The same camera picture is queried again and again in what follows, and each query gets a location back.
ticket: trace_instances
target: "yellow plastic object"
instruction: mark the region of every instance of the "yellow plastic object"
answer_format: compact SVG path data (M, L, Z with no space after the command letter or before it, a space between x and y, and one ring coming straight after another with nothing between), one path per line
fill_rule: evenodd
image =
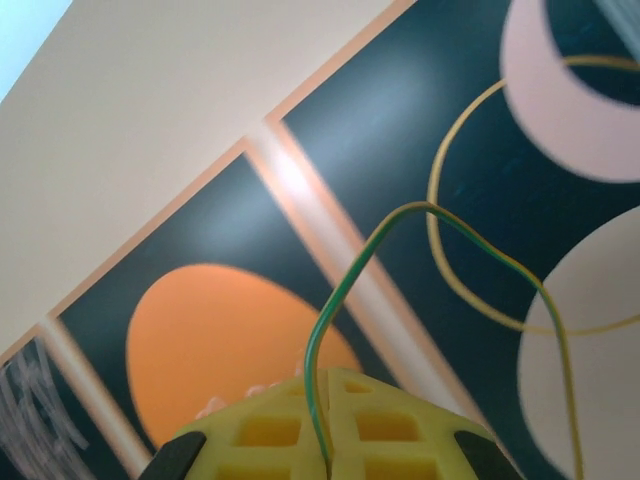
M332 480L477 480L454 434L481 426L365 375L319 372L335 446ZM326 480L302 378L197 420L178 432L207 440L186 480Z

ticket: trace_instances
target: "white wall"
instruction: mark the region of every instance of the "white wall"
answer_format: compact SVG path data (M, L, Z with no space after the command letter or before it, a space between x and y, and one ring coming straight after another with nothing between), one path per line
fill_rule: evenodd
M0 104L0 352L390 0L75 0Z

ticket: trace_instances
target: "dark green background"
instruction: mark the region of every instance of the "dark green background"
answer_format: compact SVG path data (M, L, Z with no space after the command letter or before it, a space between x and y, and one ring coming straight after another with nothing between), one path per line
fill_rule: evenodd
M359 229L426 198L438 145L458 115L500 79L506 0L420 0L301 102L285 122ZM590 1L549 2L559 50L629 56ZM582 81L640 102L637 75L582 68ZM502 93L454 141L439 203L541 278L597 227L640 205L640 185L574 176L542 155L515 124ZM534 291L442 226L453 270L490 305L524 319ZM562 476L525 426L517 391L520 335L492 323L446 285L425 219L401 223L380 259L496 432L530 479Z
M28 356L28 358L37 358L35 340L31 340L27 343L22 348L22 351L25 352L25 355ZM91 418L89 418L89 415L76 398L64 377L60 374L60 371L56 367L55 363L53 363L53 360L48 355L47 361L49 369L51 370L53 383L58 391L62 404L77 430L89 443L86 450L76 448L84 464L98 480L128 480L129 476L123 469L122 465L107 445L107 442L104 440ZM16 471L9 459L1 450L0 478L7 480L24 479L24 477Z
M138 301L156 280L176 268L197 263L232 265L256 273L318 310L331 293L327 280L265 186L246 158L239 157L61 315L151 451L155 448L138 420L127 382L127 328ZM336 319L336 326L365 373L393 383L346 310Z

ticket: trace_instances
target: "black plastic part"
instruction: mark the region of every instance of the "black plastic part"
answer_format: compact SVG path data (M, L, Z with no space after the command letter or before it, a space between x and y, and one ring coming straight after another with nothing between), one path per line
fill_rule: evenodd
M189 432L165 443L138 480L185 480L207 441L202 432Z
M465 430L454 436L478 480L523 480L495 442Z

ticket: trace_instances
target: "yellow-green wire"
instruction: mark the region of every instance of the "yellow-green wire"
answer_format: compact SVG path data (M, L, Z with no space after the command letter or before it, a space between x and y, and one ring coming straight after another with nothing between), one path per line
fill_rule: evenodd
M567 414L569 417L569 427L571 431L571 441L573 445L574 456L574 471L576 480L584 479L584 466L582 458L582 447L580 444L580 434L578 429L578 414L576 409L576 400L573 386L573 370L571 368L571 359L569 356L569 343L567 341L567 333L558 313L558 309L549 295L549 292L544 287L542 282L524 265L520 264L513 258L502 253L500 250L491 245L485 240L478 232L467 225L464 221L456 217L448 210L434 205L430 202L412 202L403 205L393 212L378 225L375 231L371 234L367 242L365 243L362 252L353 261L342 282L335 288L327 303L322 308L318 322L314 326L307 350L304 357L304 385L305 395L307 398L307 404L309 405L309 412L313 422L313 427L316 431L318 441L320 443L320 449L322 455L327 463L327 466L331 466L333 459L333 442L329 435L327 421L324 416L324 412L320 403L320 392L318 389L318 351L320 350L320 343L326 333L329 325L333 321L336 313L344 303L344 300L356 282L357 278L364 270L376 249L382 243L382 240L386 237L389 231L406 215L415 212L427 212L439 220L443 220L448 223L465 237L471 240L475 245L487 252L489 255L504 263L508 267L512 268L520 275L522 275L540 294L540 297L544 301L551 319L553 320L553 327L558 339L558 346L560 348L560 358L562 363L562 373L564 378L564 389L567 403Z

